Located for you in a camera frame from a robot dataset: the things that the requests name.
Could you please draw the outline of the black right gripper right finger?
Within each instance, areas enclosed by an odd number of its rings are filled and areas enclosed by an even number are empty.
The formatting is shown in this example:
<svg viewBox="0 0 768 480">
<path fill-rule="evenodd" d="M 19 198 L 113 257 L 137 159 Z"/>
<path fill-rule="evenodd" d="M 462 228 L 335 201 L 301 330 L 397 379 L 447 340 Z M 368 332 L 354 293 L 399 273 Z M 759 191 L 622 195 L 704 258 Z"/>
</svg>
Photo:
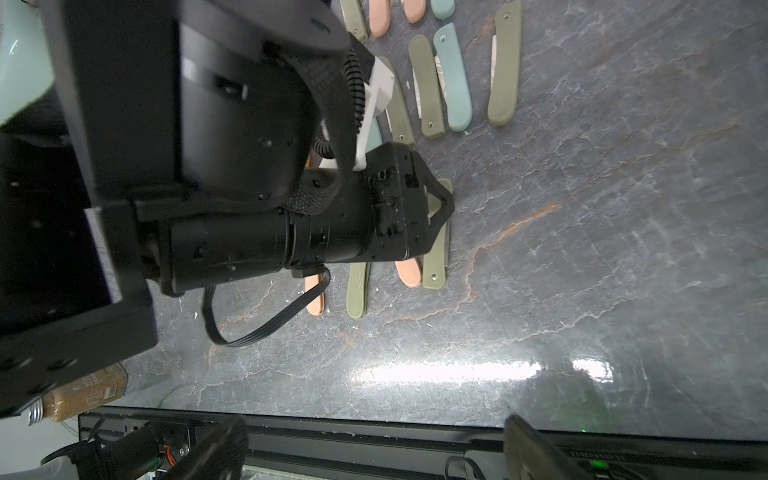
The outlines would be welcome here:
<svg viewBox="0 0 768 480">
<path fill-rule="evenodd" d="M 504 423 L 503 449 L 510 479 L 592 479 L 521 416 Z"/>
</svg>

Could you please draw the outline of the extra mint knife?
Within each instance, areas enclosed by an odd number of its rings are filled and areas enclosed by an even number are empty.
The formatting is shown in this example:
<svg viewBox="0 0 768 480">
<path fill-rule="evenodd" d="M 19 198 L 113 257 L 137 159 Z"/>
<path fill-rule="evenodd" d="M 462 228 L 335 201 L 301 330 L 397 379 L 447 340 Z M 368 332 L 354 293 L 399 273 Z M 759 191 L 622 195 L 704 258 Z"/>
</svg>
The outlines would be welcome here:
<svg viewBox="0 0 768 480">
<path fill-rule="evenodd" d="M 353 319 L 362 319 L 367 309 L 368 279 L 370 264 L 368 262 L 351 263 L 346 294 L 346 310 Z"/>
</svg>

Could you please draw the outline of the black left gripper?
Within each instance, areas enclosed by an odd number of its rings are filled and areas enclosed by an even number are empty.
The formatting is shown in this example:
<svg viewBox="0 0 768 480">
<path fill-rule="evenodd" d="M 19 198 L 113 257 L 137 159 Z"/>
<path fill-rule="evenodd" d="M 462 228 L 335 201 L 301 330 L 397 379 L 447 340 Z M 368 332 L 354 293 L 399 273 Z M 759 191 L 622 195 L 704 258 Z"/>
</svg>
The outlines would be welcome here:
<svg viewBox="0 0 768 480">
<path fill-rule="evenodd" d="M 427 254 L 455 211 L 453 193 L 405 144 L 367 154 L 319 215 L 292 214 L 287 265 L 393 262 Z"/>
</svg>

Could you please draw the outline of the grey green fruit knife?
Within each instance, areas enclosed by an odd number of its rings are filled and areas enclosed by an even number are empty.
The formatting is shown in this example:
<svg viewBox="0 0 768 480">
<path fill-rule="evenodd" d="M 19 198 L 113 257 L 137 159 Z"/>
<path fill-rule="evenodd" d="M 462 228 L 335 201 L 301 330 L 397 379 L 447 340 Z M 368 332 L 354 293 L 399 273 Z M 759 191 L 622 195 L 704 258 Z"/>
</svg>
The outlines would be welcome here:
<svg viewBox="0 0 768 480">
<path fill-rule="evenodd" d="M 369 39 L 365 18 L 358 0 L 340 0 L 343 21 L 347 30 L 362 44 Z"/>
</svg>

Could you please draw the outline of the light green fruit knife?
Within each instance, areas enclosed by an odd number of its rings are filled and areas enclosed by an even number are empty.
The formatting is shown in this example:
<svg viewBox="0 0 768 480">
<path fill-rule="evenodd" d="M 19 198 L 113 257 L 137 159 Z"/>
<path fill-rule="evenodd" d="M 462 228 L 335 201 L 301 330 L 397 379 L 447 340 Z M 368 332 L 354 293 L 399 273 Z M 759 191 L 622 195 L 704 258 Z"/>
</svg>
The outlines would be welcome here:
<svg viewBox="0 0 768 480">
<path fill-rule="evenodd" d="M 373 117 L 371 120 L 370 130 L 368 134 L 366 152 L 370 152 L 383 144 L 383 138 L 379 127 L 378 119 Z"/>
</svg>

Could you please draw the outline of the olive knife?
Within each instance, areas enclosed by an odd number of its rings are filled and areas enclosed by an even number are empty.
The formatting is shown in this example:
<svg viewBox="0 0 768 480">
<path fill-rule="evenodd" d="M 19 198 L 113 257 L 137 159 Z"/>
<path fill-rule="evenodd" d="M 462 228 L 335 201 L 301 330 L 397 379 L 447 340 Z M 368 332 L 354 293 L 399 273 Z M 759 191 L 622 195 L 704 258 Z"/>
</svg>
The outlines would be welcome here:
<svg viewBox="0 0 768 480">
<path fill-rule="evenodd" d="M 505 3 L 494 17 L 492 75 L 487 116 L 491 125 L 506 125 L 517 106 L 522 50 L 522 2 Z"/>
</svg>

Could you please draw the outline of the green handled fruit knife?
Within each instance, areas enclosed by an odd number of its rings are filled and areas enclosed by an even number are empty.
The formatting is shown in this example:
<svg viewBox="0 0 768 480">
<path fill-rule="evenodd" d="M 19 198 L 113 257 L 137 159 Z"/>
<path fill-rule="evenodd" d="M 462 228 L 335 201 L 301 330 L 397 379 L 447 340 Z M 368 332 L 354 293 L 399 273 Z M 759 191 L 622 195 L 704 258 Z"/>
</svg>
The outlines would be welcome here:
<svg viewBox="0 0 768 480">
<path fill-rule="evenodd" d="M 392 98 L 386 109 L 387 121 L 392 139 L 395 142 L 414 147 L 416 143 L 415 135 L 396 70 L 388 58 L 380 56 L 379 60 L 381 60 L 394 75 Z"/>
</svg>

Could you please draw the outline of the dark grey green knife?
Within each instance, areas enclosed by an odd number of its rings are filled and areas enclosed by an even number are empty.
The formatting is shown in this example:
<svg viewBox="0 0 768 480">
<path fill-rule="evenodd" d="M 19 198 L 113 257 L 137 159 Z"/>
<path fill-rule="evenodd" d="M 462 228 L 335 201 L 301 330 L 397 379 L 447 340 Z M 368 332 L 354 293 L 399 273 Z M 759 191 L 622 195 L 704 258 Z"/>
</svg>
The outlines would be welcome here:
<svg viewBox="0 0 768 480">
<path fill-rule="evenodd" d="M 453 185 L 447 178 L 438 180 L 443 187 L 453 193 Z M 440 200 L 427 193 L 428 212 L 430 220 L 441 208 Z M 447 280 L 447 264 L 450 253 L 450 220 L 441 227 L 432 249 L 423 256 L 422 260 L 422 286 L 427 289 L 439 290 L 443 288 Z"/>
</svg>

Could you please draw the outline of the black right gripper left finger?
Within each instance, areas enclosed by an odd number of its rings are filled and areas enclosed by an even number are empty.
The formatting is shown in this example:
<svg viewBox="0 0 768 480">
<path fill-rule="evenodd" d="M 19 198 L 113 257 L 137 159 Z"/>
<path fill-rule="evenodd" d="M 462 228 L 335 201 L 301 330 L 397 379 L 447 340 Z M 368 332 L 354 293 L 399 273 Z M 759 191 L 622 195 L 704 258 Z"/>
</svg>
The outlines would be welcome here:
<svg viewBox="0 0 768 480">
<path fill-rule="evenodd" d="M 234 416 L 192 447 L 163 479 L 241 479 L 248 449 L 245 420 Z"/>
</svg>

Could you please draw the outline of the pink handled fruit knife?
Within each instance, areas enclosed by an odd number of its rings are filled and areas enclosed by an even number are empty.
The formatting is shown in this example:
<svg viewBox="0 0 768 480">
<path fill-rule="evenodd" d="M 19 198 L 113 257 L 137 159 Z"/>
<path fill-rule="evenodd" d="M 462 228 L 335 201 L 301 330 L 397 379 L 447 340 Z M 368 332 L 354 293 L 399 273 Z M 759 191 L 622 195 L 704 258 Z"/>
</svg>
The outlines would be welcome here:
<svg viewBox="0 0 768 480">
<path fill-rule="evenodd" d="M 389 0 L 369 1 L 369 27 L 376 38 L 383 37 L 391 24 L 391 6 Z"/>
</svg>

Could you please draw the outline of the mint knife crosswise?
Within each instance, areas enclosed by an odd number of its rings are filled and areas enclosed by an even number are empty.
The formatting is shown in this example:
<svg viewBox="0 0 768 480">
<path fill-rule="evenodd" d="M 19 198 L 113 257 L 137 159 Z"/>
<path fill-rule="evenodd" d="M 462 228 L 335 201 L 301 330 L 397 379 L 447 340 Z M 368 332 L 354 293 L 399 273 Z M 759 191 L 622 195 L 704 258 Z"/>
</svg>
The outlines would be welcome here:
<svg viewBox="0 0 768 480">
<path fill-rule="evenodd" d="M 408 55 L 417 91 L 422 134 L 436 139 L 445 134 L 441 92 L 433 49 L 426 36 L 418 34 L 408 44 Z"/>
</svg>

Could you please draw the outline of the mint knife lone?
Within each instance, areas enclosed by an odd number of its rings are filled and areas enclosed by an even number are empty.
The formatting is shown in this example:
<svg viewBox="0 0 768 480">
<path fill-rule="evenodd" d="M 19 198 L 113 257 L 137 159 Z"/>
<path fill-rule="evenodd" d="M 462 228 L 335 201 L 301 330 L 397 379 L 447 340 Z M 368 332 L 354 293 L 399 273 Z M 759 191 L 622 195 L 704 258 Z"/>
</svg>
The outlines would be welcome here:
<svg viewBox="0 0 768 480">
<path fill-rule="evenodd" d="M 472 121 L 473 107 L 455 25 L 448 23 L 438 29 L 433 45 L 443 79 L 449 127 L 454 132 L 463 132 Z"/>
</svg>

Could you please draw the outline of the brown fruit knife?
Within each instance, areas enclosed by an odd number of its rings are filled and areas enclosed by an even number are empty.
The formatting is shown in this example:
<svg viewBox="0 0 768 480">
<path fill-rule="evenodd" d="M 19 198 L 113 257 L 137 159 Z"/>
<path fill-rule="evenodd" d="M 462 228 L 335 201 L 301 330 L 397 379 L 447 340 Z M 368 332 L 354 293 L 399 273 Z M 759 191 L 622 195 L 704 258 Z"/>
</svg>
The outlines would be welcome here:
<svg viewBox="0 0 768 480">
<path fill-rule="evenodd" d="M 417 24 L 424 18 L 427 8 L 426 0 L 402 0 L 401 4 L 410 24 Z"/>
</svg>

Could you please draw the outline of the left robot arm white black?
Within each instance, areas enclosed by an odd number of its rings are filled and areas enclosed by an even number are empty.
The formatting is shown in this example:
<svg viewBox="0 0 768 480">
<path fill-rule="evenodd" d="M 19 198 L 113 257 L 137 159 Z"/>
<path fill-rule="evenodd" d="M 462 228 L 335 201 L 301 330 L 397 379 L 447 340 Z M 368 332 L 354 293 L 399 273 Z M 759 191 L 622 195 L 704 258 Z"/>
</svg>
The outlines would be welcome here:
<svg viewBox="0 0 768 480">
<path fill-rule="evenodd" d="M 367 146 L 393 76 L 326 1 L 1 5 L 1 414 L 152 348 L 148 286 L 427 253 L 454 198 Z"/>
</svg>

